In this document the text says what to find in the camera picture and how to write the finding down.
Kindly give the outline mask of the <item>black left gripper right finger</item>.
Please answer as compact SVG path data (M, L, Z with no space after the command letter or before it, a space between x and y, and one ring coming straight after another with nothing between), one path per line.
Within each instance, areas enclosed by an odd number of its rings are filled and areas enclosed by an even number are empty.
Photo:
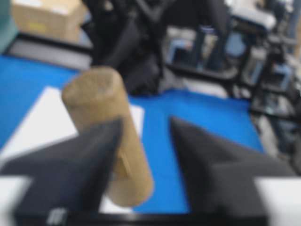
M169 127L191 212L215 215L215 225L266 226L255 180L293 178L294 170L181 118L170 117Z

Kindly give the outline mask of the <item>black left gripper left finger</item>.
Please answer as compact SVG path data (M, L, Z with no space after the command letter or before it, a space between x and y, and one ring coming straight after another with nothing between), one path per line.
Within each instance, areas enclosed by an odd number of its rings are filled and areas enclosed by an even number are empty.
M116 147L116 142L99 138L104 132L103 126L97 126L4 161L2 176L28 180L8 214L16 225L44 225L52 212L98 214Z

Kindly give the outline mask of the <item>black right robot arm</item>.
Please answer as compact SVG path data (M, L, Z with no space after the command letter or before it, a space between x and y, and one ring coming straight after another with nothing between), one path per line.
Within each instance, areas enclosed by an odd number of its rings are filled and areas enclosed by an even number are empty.
M159 20L161 0L85 0L90 19L82 25L92 42L91 66L111 67L128 94L159 93L163 59Z

